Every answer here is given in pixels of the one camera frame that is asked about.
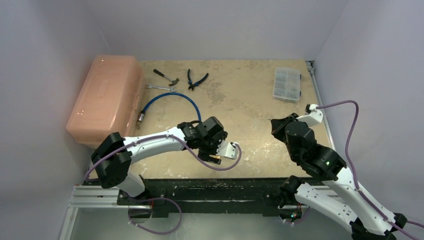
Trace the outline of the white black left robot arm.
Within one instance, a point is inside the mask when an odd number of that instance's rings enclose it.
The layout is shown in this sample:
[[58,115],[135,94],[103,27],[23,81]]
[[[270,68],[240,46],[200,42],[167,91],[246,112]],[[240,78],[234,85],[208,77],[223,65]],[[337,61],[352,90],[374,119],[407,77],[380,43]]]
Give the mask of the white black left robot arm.
[[109,134],[91,155],[94,171],[104,189],[117,187],[138,205],[146,203],[149,191],[141,176],[130,172],[131,165],[168,152],[193,151],[204,165],[221,163],[221,158],[236,159],[238,149],[227,141],[228,133],[214,116],[205,121],[179,123],[168,130],[145,135],[123,137]]

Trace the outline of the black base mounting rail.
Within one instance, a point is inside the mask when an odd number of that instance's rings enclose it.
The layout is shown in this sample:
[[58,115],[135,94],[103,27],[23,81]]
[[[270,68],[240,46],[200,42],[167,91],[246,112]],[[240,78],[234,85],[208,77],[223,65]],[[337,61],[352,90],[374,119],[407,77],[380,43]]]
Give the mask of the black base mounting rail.
[[146,191],[134,199],[120,190],[119,206],[152,210],[154,218],[184,214],[260,214],[277,217],[286,209],[295,209],[293,200],[285,206],[281,187],[285,177],[145,179]]

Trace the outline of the clear plastic organizer box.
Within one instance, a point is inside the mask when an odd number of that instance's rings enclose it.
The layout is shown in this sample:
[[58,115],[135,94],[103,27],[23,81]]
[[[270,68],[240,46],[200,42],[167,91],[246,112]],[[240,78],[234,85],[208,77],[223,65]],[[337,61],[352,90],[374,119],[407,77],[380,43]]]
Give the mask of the clear plastic organizer box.
[[301,98],[302,75],[298,69],[276,67],[272,95],[274,98],[296,103]]

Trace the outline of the silver open-end wrench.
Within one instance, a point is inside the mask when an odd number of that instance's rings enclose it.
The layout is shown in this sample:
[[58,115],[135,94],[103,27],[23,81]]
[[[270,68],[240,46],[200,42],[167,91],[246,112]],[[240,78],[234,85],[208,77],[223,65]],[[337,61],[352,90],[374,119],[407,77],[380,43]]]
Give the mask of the silver open-end wrench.
[[159,89],[159,90],[165,90],[165,91],[169,91],[169,92],[176,92],[177,89],[174,86],[158,86],[158,85],[153,85],[153,84],[146,84],[145,87],[147,89]]

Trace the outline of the black claw hammer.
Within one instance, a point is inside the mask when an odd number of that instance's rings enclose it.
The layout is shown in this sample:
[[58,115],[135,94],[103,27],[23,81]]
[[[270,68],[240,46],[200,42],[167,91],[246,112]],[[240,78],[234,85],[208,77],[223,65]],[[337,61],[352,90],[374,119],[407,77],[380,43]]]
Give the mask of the black claw hammer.
[[161,71],[159,71],[159,70],[157,70],[156,68],[155,69],[153,69],[153,72],[154,73],[156,73],[157,75],[159,75],[159,76],[161,76],[161,77],[163,77],[163,78],[165,78],[165,79],[167,79],[170,83],[168,84],[168,86],[169,87],[173,87],[173,86],[175,86],[179,81],[180,81],[180,79],[179,78],[171,78],[171,77],[169,77],[169,76],[167,76],[167,75],[165,75],[164,73],[162,73]]

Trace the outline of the pink translucent storage bin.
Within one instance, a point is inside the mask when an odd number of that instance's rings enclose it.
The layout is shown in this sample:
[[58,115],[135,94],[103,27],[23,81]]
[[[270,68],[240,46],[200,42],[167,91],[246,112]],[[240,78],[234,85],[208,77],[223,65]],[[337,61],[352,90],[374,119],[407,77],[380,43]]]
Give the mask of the pink translucent storage bin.
[[133,136],[144,89],[144,72],[134,56],[97,55],[66,130],[77,143],[92,149],[111,133]]

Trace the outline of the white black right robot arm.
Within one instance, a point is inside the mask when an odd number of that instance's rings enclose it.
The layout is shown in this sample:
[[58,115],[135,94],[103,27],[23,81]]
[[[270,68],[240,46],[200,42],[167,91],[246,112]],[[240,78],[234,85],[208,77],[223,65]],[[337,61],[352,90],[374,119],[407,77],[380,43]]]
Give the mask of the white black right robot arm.
[[307,205],[345,228],[354,240],[394,240],[407,218],[381,205],[360,184],[341,156],[317,143],[314,131],[299,116],[271,119],[271,135],[283,142],[290,159],[315,180],[333,190],[339,202],[291,175],[280,187],[280,207]]

